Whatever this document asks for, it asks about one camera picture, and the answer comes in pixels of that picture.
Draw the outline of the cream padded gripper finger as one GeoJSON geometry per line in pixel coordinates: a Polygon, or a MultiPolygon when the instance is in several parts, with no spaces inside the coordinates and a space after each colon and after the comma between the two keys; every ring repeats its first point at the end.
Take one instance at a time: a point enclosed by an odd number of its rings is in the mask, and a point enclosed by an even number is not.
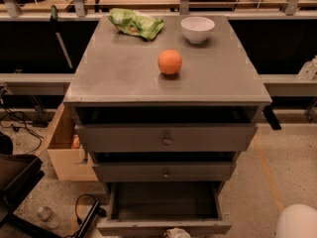
{"type": "Polygon", "coordinates": [[[191,238],[191,236],[183,229],[172,228],[165,231],[165,238],[191,238]]]}

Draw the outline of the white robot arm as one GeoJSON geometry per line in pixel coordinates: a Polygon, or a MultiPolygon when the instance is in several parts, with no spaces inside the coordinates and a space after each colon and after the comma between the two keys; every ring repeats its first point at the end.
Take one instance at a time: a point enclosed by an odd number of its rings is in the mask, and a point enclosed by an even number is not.
{"type": "Polygon", "coordinates": [[[247,228],[244,220],[241,232],[231,233],[226,238],[317,238],[317,210],[313,207],[291,204],[283,207],[273,220],[272,229],[265,231],[268,217],[264,217],[264,211],[258,209],[253,217],[256,231],[247,228]]]}

